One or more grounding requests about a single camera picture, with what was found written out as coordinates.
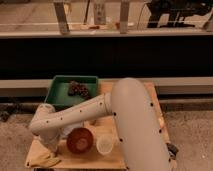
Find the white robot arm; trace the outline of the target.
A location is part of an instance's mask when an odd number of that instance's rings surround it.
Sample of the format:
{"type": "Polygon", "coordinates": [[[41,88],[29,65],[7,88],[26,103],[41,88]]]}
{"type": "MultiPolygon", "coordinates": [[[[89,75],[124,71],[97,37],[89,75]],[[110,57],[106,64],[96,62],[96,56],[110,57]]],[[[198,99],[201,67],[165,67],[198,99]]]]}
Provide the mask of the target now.
{"type": "Polygon", "coordinates": [[[106,115],[114,118],[128,171],[172,171],[154,102],[134,78],[123,78],[111,91],[59,112],[40,105],[29,129],[48,147],[57,143],[60,128],[106,115]]]}

